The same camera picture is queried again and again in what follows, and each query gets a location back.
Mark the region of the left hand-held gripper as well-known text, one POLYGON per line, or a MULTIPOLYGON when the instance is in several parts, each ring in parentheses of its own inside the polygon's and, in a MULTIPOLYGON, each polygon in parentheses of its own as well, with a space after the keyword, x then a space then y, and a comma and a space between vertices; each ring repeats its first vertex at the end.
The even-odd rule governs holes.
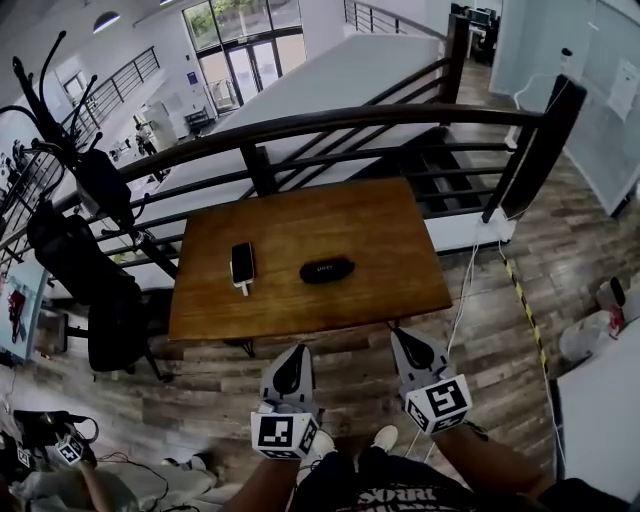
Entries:
POLYGON ((251 413, 252 448, 268 459, 304 459, 320 430, 311 353, 300 344, 265 370, 258 409, 251 413))

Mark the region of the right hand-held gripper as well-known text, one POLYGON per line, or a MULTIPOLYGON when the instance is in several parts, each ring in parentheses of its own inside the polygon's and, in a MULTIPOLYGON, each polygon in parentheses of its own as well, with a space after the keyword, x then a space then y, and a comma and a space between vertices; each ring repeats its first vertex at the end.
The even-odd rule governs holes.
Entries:
MULTIPOLYGON (((445 347, 417 329, 393 329, 391 344, 403 383, 416 380, 420 370, 441 373, 449 364, 445 347)), ((404 411, 423 434, 437 434, 461 424, 472 408, 464 375, 407 391, 404 411)))

